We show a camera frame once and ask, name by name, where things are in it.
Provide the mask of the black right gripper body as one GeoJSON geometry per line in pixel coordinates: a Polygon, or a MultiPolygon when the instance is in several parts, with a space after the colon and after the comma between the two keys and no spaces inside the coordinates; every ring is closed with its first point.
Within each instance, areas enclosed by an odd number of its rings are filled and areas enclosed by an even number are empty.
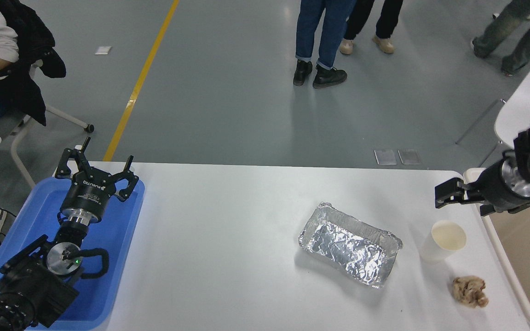
{"type": "Polygon", "coordinates": [[[484,199],[480,214],[516,214],[530,207],[530,183],[518,171],[515,160],[501,160],[486,168],[477,179],[484,199]]]}

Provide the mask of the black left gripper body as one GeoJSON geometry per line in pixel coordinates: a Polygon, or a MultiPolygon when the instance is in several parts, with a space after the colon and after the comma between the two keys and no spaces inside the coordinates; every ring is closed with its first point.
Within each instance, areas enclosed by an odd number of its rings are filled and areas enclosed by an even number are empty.
{"type": "Polygon", "coordinates": [[[103,217],[109,200],[115,193],[115,183],[110,182],[110,176],[107,172],[96,172],[93,175],[79,172],[74,175],[60,212],[69,216],[71,210],[84,210],[93,217],[103,217]]]}

